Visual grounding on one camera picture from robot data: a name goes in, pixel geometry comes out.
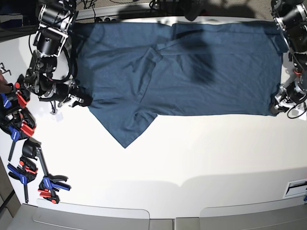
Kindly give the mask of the person hand at edge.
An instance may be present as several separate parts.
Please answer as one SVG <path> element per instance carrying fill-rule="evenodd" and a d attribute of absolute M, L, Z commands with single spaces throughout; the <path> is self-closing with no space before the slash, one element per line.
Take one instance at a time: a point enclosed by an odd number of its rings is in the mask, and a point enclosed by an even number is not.
<path fill-rule="evenodd" d="M 0 73 L 0 93 L 8 94 L 12 92 L 12 87 L 8 85 L 8 82 L 4 78 L 3 74 Z"/>

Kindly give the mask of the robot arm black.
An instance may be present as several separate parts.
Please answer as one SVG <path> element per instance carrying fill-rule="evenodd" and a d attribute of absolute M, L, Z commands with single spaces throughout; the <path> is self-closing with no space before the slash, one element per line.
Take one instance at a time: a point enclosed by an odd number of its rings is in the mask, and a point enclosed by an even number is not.
<path fill-rule="evenodd" d="M 272 17 L 281 31 L 293 64 L 293 76 L 280 84 L 271 112 L 307 119 L 307 8 L 302 0 L 272 0 Z"/>
<path fill-rule="evenodd" d="M 58 102 L 59 106 L 71 103 L 72 107 L 87 107 L 93 100 L 78 86 L 75 80 L 77 66 L 65 47 L 78 15 L 76 6 L 74 0 L 38 2 L 38 29 L 33 41 L 36 49 L 31 53 L 32 59 L 24 78 L 24 86 L 42 102 Z M 65 77 L 57 80 L 53 73 L 60 54 L 64 54 L 69 71 Z"/>

